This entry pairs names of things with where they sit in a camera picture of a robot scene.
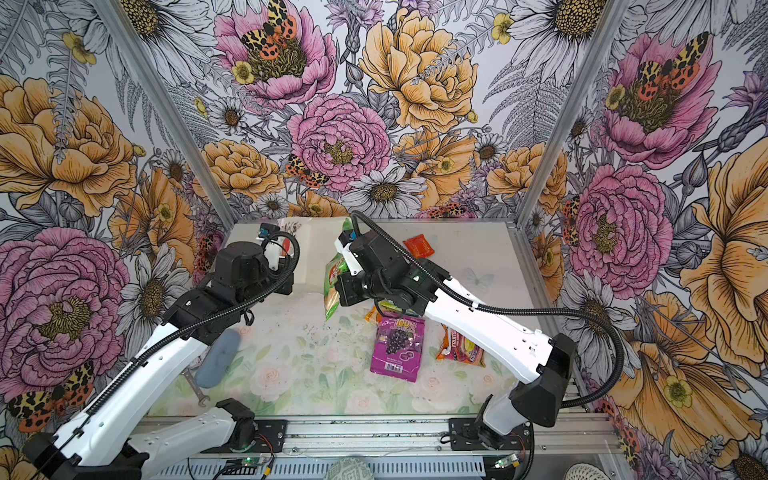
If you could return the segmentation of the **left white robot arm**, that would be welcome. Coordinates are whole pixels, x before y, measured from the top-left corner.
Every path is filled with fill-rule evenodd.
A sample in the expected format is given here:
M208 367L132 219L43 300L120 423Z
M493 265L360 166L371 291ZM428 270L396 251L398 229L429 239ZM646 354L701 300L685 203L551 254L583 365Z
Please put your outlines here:
M259 436L255 415L234 399L146 439L132 433L193 360L211 356L232 326L254 323L255 304L291 293L300 253L294 235L269 223L255 241L220 250L213 272L166 310L150 340L83 411L24 444L25 460L47 479L142 479L209 449L250 449Z

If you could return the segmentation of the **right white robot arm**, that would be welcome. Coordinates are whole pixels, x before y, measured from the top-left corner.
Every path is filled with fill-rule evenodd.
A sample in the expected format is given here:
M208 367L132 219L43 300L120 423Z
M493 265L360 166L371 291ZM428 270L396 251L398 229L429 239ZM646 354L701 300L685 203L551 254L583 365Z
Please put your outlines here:
M360 211L335 242L347 269L338 278L340 302L353 306L371 299L397 315L426 317L453 329L499 360L517 379L505 397L489 396L477 414L469 441L500 449L516 428L555 425L559 412L592 403L621 377L625 352L609 321L566 308L503 308L483 303L441 266L415 258L374 220ZM550 337L518 323L520 317L579 317L601 329L615 356L607 379L595 391L568 400L577 346L564 333Z

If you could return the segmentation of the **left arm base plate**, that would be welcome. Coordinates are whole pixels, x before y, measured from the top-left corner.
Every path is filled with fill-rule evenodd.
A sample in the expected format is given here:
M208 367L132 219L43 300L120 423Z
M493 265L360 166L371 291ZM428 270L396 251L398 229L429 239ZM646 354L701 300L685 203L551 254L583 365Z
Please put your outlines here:
M283 451L287 426L288 422L280 419L238 422L223 445L203 450L203 453L280 453Z

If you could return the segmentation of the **white paper bag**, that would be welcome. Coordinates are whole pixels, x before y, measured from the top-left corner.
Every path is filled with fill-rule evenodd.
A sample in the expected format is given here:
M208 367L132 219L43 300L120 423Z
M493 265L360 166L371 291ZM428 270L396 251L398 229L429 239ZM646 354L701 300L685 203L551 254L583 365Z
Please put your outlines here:
M282 230L292 234L300 245L294 289L302 293L324 291L326 265L336 256L335 242L347 217L289 217L280 219Z

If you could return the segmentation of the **red orange snack packet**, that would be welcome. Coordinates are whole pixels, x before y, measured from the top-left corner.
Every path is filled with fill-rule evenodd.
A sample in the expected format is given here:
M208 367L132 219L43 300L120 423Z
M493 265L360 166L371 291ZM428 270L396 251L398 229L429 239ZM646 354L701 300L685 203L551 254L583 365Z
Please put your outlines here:
M452 360L479 367L485 366L484 350L458 331L443 325L443 341L437 360Z

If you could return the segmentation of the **green chips bag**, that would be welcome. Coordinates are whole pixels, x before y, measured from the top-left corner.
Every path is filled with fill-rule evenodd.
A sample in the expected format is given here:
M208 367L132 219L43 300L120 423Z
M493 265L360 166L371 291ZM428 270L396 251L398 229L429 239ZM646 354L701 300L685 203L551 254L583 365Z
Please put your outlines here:
M341 296L336 285L341 274L348 273L349 267L344 255L339 251L326 264L324 274L324 311L325 320L329 321L341 305Z

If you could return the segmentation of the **purple grape candy pouch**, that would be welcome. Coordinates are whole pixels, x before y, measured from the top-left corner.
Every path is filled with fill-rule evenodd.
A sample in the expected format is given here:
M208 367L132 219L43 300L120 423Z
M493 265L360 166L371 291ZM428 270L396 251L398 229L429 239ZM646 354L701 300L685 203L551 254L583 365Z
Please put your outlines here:
M421 367L425 322L376 314L378 328L370 371L381 376L415 383Z

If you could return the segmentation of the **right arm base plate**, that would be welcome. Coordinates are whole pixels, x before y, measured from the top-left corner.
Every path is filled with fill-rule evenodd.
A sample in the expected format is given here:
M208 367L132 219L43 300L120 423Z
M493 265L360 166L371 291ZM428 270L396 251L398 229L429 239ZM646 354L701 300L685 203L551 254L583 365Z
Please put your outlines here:
M507 435L500 435L486 427L479 427L474 419L452 417L448 419L447 432L441 442L452 451L516 451L531 449L534 439L532 428L525 424L514 428Z

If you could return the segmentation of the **small red sachet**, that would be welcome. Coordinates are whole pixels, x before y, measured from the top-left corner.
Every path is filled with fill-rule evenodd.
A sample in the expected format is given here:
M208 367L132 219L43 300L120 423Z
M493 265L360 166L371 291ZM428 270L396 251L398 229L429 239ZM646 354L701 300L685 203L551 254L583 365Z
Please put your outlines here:
M403 241L403 244L416 259L429 258L435 253L435 250L423 234L408 238Z

